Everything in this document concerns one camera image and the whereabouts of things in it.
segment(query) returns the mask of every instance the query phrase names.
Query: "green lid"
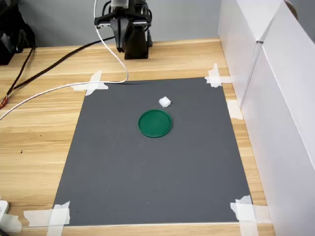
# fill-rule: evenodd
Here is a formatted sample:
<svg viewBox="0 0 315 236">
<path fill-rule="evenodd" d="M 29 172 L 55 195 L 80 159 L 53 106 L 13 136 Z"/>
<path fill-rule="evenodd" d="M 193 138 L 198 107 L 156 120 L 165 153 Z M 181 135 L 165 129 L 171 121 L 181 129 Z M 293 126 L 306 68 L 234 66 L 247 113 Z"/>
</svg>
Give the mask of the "green lid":
<svg viewBox="0 0 315 236">
<path fill-rule="evenodd" d="M 149 110 L 139 119 L 141 133 L 149 138 L 159 138 L 166 135 L 172 128 L 171 116 L 161 110 Z"/>
</svg>

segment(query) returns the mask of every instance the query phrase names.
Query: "white panel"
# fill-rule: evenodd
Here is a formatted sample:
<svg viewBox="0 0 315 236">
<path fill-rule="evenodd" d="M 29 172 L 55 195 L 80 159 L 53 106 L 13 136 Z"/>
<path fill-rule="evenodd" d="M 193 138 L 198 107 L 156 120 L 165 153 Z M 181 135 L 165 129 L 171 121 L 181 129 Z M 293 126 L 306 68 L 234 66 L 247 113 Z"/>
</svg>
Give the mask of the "white panel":
<svg viewBox="0 0 315 236">
<path fill-rule="evenodd" d="M 283 0 L 237 0 L 256 41 L 263 36 Z"/>
<path fill-rule="evenodd" d="M 284 3 L 274 17 L 264 48 L 314 166 L 315 44 Z"/>
<path fill-rule="evenodd" d="M 237 0 L 222 0 L 219 32 L 237 101 L 242 104 L 257 43 Z"/>
<path fill-rule="evenodd" d="M 243 114 L 276 235 L 314 235 L 315 171 L 264 51 Z"/>
</svg>

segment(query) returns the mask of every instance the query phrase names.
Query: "white foam block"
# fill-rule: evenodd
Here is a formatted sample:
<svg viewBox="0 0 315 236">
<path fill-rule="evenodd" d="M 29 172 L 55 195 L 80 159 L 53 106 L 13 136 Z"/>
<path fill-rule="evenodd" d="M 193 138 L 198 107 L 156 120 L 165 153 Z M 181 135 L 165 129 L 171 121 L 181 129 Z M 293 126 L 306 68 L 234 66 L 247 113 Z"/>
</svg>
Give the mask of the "white foam block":
<svg viewBox="0 0 315 236">
<path fill-rule="evenodd" d="M 158 102 L 164 108 L 168 107 L 172 103 L 172 101 L 169 100 L 167 97 L 161 98 Z"/>
</svg>

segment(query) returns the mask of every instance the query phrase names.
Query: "wood grain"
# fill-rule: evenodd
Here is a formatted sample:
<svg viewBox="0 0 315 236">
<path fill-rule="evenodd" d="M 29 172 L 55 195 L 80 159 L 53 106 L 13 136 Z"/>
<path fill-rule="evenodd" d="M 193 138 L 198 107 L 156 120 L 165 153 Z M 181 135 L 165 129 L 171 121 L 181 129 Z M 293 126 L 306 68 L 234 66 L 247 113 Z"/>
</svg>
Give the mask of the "wood grain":
<svg viewBox="0 0 315 236">
<path fill-rule="evenodd" d="M 38 48 L 21 81 L 51 65 L 76 47 Z M 15 55 L 0 67 L 0 95 L 18 74 L 28 51 Z M 218 64 L 220 75 L 228 76 L 220 40 L 217 38 L 158 42 L 148 60 L 124 61 L 130 80 L 205 77 Z M 14 91 L 0 115 L 20 101 L 46 89 L 89 81 L 98 70 L 102 80 L 119 81 L 125 73 L 103 46 L 92 46 L 69 58 L 26 87 Z M 223 85 L 227 100 L 233 100 L 232 84 Z M 10 202 L 10 214 L 29 223 L 24 210 L 51 209 L 80 114 L 84 91 L 64 88 L 36 98 L 0 121 L 0 196 Z M 249 183 L 253 203 L 266 205 L 252 147 L 243 120 L 232 124 Z M 259 225 L 262 236 L 274 235 L 271 224 Z M 45 235 L 47 229 L 23 228 L 18 235 Z M 178 224 L 65 227 L 63 235 L 240 235 L 238 224 Z"/>
</svg>

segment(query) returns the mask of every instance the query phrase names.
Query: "white object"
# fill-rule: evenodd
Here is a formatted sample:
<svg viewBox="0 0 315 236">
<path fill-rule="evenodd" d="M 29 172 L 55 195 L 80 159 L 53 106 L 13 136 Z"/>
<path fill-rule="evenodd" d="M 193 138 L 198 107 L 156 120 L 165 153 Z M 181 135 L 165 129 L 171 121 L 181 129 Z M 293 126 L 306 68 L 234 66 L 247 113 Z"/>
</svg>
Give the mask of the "white object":
<svg viewBox="0 0 315 236">
<path fill-rule="evenodd" d="M 236 100 L 228 100 L 226 103 L 231 118 L 243 119 L 243 114 Z"/>
<path fill-rule="evenodd" d="M 4 214 L 7 214 L 9 210 L 9 203 L 7 201 L 0 201 L 0 222 L 2 219 L 2 216 Z"/>
<path fill-rule="evenodd" d="M 24 217 L 29 221 L 29 227 L 47 227 L 49 225 L 58 225 L 54 223 L 55 220 L 52 216 L 66 215 L 62 225 L 68 225 L 70 223 L 70 214 L 66 212 L 68 208 L 69 202 L 63 205 L 55 205 L 54 209 L 49 210 L 25 210 Z"/>
<path fill-rule="evenodd" d="M 161 98 L 158 102 L 164 108 L 168 107 L 172 103 L 171 100 L 169 100 L 167 97 Z"/>
<path fill-rule="evenodd" d="M 280 1 L 222 0 L 219 34 L 240 107 Z"/>
<path fill-rule="evenodd" d="M 99 82 L 102 76 L 102 71 L 99 70 L 94 75 L 91 76 L 90 82 Z M 74 85 L 71 86 L 75 91 L 83 91 L 86 90 L 85 96 L 91 95 L 95 90 L 99 89 L 108 89 L 108 86 L 105 84 L 97 83 L 97 84 L 86 84 L 86 85 Z"/>
<path fill-rule="evenodd" d="M 65 224 L 70 223 L 70 202 L 63 205 L 55 205 L 51 218 L 49 221 L 49 227 L 47 236 L 62 236 L 63 227 Z"/>
<path fill-rule="evenodd" d="M 211 84 L 211 87 L 217 88 L 222 86 L 218 64 L 214 64 L 213 69 L 209 70 L 209 76 L 205 77 L 205 79 L 207 84 Z"/>
<path fill-rule="evenodd" d="M 19 233 L 22 229 L 22 223 L 17 215 L 6 214 L 8 210 L 9 203 L 0 201 L 0 228 L 8 233 Z"/>
<path fill-rule="evenodd" d="M 315 45 L 280 5 L 243 114 L 276 235 L 315 232 Z"/>
<path fill-rule="evenodd" d="M 236 199 L 230 207 L 240 221 L 242 236 L 258 236 L 257 223 L 271 223 L 268 207 L 253 205 L 249 195 Z"/>
</svg>

